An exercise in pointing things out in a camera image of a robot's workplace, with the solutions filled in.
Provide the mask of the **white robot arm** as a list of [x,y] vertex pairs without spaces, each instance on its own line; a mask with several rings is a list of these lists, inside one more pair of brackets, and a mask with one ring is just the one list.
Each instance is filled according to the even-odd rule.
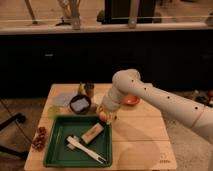
[[127,94],[136,95],[170,114],[185,127],[213,144],[213,108],[181,96],[147,86],[135,69],[121,70],[112,77],[112,86],[101,106],[107,114],[115,113]]

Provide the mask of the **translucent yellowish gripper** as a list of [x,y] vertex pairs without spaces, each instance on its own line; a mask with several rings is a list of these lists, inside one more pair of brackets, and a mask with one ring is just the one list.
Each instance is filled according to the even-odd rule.
[[118,111],[118,107],[115,105],[100,104],[97,107],[96,113],[98,114],[98,117],[99,117],[99,113],[104,112],[107,115],[107,122],[105,123],[107,125],[110,125],[116,120],[117,111]]

